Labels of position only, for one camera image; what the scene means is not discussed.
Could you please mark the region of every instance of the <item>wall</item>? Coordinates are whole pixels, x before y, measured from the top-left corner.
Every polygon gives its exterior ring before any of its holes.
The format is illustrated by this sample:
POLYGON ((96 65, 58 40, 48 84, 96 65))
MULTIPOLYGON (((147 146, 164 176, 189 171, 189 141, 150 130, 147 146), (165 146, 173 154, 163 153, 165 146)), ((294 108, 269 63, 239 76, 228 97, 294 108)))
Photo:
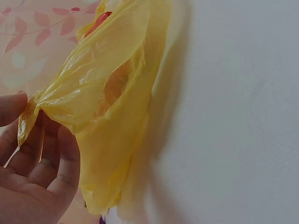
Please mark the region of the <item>wall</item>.
POLYGON ((183 4, 141 153, 138 223, 297 223, 299 1, 183 4))

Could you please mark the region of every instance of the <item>palm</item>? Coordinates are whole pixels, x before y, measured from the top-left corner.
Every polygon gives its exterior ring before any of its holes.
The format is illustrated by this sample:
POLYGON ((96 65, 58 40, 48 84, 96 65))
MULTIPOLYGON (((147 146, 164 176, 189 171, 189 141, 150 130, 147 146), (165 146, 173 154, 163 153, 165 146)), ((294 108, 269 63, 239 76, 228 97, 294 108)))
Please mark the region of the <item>palm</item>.
MULTIPOLYGON (((5 110, 0 111, 0 125, 10 123, 24 107, 14 105, 19 110, 9 117, 5 110)), ((16 136, 14 122, 0 138, 0 223, 57 223, 78 187, 80 163, 75 138, 40 113, 28 139, 4 167, 17 148, 16 136)))

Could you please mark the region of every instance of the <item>plastic bag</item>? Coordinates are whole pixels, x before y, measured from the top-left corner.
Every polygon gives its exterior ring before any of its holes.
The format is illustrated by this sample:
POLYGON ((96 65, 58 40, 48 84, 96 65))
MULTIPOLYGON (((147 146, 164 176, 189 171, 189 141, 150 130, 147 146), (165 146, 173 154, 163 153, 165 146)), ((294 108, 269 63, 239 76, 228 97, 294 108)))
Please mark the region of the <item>plastic bag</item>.
POLYGON ((95 21, 77 31, 78 45, 57 76, 20 117, 19 145, 40 110, 76 135, 79 186, 93 214, 105 214, 121 197, 146 130, 171 9, 171 0, 102 0, 95 21), (112 14, 95 27, 105 12, 112 14))

